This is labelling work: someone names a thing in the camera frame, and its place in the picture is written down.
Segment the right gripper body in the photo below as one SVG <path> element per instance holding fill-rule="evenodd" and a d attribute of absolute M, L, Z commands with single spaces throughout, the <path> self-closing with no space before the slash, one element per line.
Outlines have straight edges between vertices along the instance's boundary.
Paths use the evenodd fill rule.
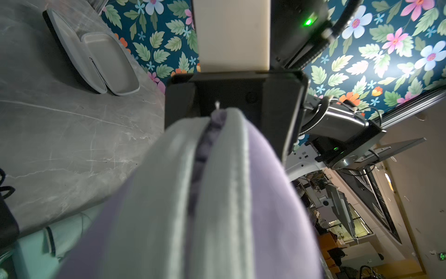
<path fill-rule="evenodd" d="M 164 126 L 237 108 L 285 162 L 300 131 L 309 84 L 299 70 L 176 74 L 166 86 Z"/>

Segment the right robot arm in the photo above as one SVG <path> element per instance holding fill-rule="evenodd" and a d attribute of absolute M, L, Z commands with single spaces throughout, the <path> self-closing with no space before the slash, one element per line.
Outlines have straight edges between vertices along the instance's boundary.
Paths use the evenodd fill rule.
<path fill-rule="evenodd" d="M 381 124 L 363 117 L 371 90 L 344 53 L 331 70 L 311 66 L 339 38 L 362 38 L 374 17 L 365 1 L 347 1 L 336 22 L 324 1 L 192 1 L 192 21 L 205 63 L 200 73 L 176 74 L 166 87 L 166 127 L 210 116 L 216 103 L 237 108 L 260 129 L 280 159 L 292 140 L 308 134 L 317 161 L 343 169 L 384 136 Z M 311 74 L 303 70 L 311 66 Z"/>

